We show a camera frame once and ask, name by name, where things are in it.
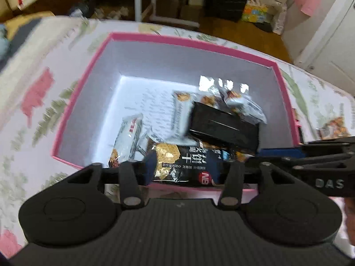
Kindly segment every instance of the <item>pink box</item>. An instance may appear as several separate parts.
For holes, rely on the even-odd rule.
[[[74,90],[52,156],[77,169],[93,162],[107,166],[122,118],[137,112],[143,113],[143,125],[166,137],[172,92],[196,91],[200,75],[249,86],[268,120],[260,125],[260,148],[298,145],[291,103],[275,62],[202,41],[111,33]]]

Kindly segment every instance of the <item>snack packet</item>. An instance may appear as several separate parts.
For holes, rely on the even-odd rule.
[[[224,102],[229,108],[243,108],[246,100],[242,94],[220,87],[220,92],[223,96]]]
[[[157,144],[154,182],[181,186],[215,186],[224,182],[223,150]]]
[[[115,145],[109,160],[110,167],[118,167],[122,162],[132,160],[141,134],[143,114],[123,118]]]
[[[318,133],[322,140],[350,136],[349,131],[344,126],[344,117],[342,116],[325,123],[324,126],[318,130]]]
[[[256,103],[254,103],[251,100],[250,96],[248,96],[248,95],[244,95],[243,98],[245,100],[245,103],[243,104],[243,107],[241,108],[241,113],[245,116],[252,116],[252,117],[260,120],[264,124],[267,124],[265,114],[262,111],[262,109],[260,108],[260,106],[257,105]]]
[[[174,92],[175,112],[172,124],[172,137],[184,137],[187,133],[189,115],[193,102],[201,102],[211,107],[218,107],[212,94],[200,94],[189,92]]]
[[[139,138],[136,150],[145,156],[147,151],[151,150],[153,146],[162,142],[164,142],[164,140],[153,133],[153,130],[150,127],[148,131]]]

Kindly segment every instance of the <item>blue part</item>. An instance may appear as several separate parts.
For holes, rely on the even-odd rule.
[[[145,176],[145,185],[149,185],[154,177],[155,170],[157,167],[157,154],[155,151],[150,151],[146,158],[144,159],[145,168],[146,168],[146,176]]]
[[[298,148],[271,148],[262,149],[256,155],[257,157],[291,157],[291,158],[305,158],[304,154]]]
[[[222,157],[223,160],[229,160],[230,159],[230,155],[227,151],[222,150]]]

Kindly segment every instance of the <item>white door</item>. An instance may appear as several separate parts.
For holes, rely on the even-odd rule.
[[[288,0],[287,16],[282,40],[293,61],[311,41],[312,37],[324,21],[335,0],[322,0],[312,17],[302,13],[293,0]]]
[[[355,95],[355,9],[354,1],[307,71]]]

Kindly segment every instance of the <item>food packaging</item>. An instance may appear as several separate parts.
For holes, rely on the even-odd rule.
[[[211,107],[218,107],[215,97],[207,93],[174,92],[175,112],[172,124],[172,138],[186,135],[189,115],[193,103],[198,101]]]
[[[139,138],[136,150],[145,156],[147,151],[151,150],[154,145],[162,142],[164,142],[163,139],[153,133],[153,130],[150,127],[148,131]]]
[[[220,149],[177,146],[161,143],[155,146],[157,168],[153,182],[181,186],[216,186],[228,174],[224,166],[229,159]]]
[[[198,102],[191,111],[188,133],[209,144],[236,147],[249,154],[254,154],[259,146],[259,124]]]
[[[322,140],[350,136],[349,131],[344,126],[344,117],[342,116],[325,123],[324,126],[318,130],[318,133]]]
[[[110,167],[118,167],[120,163],[133,159],[138,138],[141,134],[142,120],[143,114],[123,118],[109,160]]]
[[[249,96],[249,86],[247,84],[234,83],[231,80],[221,78],[200,76],[198,89],[213,94],[216,97],[216,101],[218,101],[218,109],[220,110],[228,113],[232,110],[249,123],[267,123],[262,109]],[[221,99],[223,99],[226,107],[221,103]]]

